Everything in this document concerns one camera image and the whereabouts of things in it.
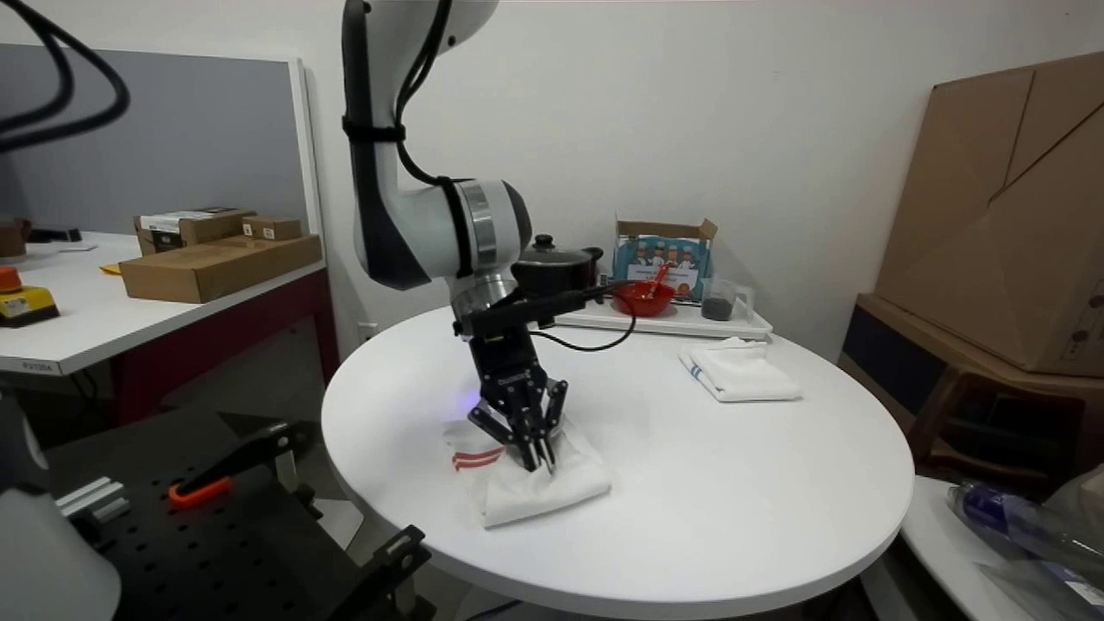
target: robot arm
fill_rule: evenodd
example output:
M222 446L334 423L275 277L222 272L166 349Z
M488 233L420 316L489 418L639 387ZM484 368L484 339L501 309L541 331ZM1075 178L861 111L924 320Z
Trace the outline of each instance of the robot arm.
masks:
M439 51L478 35L497 0L344 0L344 135L358 193L369 277L393 289L449 278L456 331L481 371L470 414L525 470L555 465L566 381L539 364L528 323L548 323L601 289L532 301L511 262L532 239L525 200L508 181L420 172L405 150L405 108ZM398 162L424 185L405 193Z
M449 278L458 315L503 301L508 264L532 239L511 181L424 174L405 150L400 115L433 57L493 12L493 0L350 0L344 2L344 135L369 277L393 289ZM405 193L398 162L427 185Z

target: white wall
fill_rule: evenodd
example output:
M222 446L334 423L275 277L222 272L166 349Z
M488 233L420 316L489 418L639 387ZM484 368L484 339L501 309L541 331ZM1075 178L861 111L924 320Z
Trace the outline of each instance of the white wall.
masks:
M385 292L354 264L340 135L340 0L38 0L94 44L301 56L344 340L442 289ZM411 108L439 172L511 178L564 245L615 218L723 223L723 264L835 356L871 289L932 84L1101 47L1101 0L503 0Z

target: brown cardboard box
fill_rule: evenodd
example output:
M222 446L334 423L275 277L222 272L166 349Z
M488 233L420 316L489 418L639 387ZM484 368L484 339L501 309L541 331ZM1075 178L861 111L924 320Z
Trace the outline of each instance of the brown cardboard box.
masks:
M318 239L222 239L120 262L132 296L214 301L320 258Z
M24 222L0 214L0 256L24 256Z
M247 239L280 242L280 239L305 239L305 227L301 227L301 222L247 218L247 222L243 222L243 233L247 233Z
M135 218L135 233L139 233L142 256L156 256L156 251L166 251L166 247L236 239L236 233L243 233L243 222L252 218L252 214L255 211L243 211L243 207L199 207L199 211L174 211L174 214L142 214L142 218Z
M937 87L876 292L993 356L1104 375L1104 56Z

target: folded cloth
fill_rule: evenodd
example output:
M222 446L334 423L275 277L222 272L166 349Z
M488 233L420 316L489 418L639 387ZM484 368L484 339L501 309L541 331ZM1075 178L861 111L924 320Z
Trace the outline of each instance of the folded cloth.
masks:
M723 404L800 399L800 387L741 339L687 349L685 364Z
M607 462L570 427L555 439L551 472L544 465L528 472L470 421L456 421L447 441L456 477L481 507L484 529L555 513L612 494Z

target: black cable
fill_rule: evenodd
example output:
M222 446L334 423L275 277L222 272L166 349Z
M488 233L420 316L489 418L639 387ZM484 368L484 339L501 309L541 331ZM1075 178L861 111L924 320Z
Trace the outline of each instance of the black cable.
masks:
M101 378L97 371L79 371L90 381L94 404L86 408L86 414L101 418L103 423L119 423L111 409L101 408Z
M79 399L83 399L83 414L97 414L101 408L101 381L94 371L75 371L71 375L71 381L75 387Z
M405 87L400 87L400 97L398 97L398 111L393 111L393 126L405 126L406 102L416 100L416 93L420 89L420 84L424 84L427 72L436 67L436 57L439 57L447 28L449 28L449 12L454 12L454 0L439 0L439 12L436 12L436 21L433 21L433 28L427 28L427 35L424 35L416 63L411 63L411 72L405 74ZM406 140L398 140L398 150L400 150L405 168L406 168L416 178L420 178L420 181L427 181L427 185L442 185L439 174L424 172L424 168L416 162Z
M528 334L544 339L544 340L555 340L558 349L574 349L574 350L612 350L612 349L617 349L620 340L630 340L632 331L635 331L635 306L632 306L632 301L620 296L617 289L612 289L612 296L617 296L617 301L630 306L630 329L625 329L615 340L604 340L604 346L577 346L577 340L566 340L566 339L544 334L544 331L528 331Z
M488 621L488 617L497 617L497 614L503 614L511 607L520 607L520 601L508 601L508 605L488 607L488 610L473 614L470 621Z
M29 2L22 2L22 0L5 0L5 2L11 10L18 10L29 24L38 24L34 35L58 39L75 56L83 56L111 84L116 100L103 111L90 115L90 117L5 139L0 150L42 143L42 140L58 140L58 139L71 139L71 135L83 135L83 131L103 126L103 123L119 120L132 108L132 89L124 87L124 78L94 47L86 47L79 39L73 39L66 28L51 24L38 10L33 10Z
M44 44L49 57L56 63L56 72L58 72L58 89L42 102L42 108L33 108L24 115L11 115L11 117L0 117L0 135L5 131L13 131L13 126L24 126L24 123L38 123L58 111L71 108L73 100L73 66L61 51L61 44L29 12L22 12L29 21L29 28L34 30L34 39Z

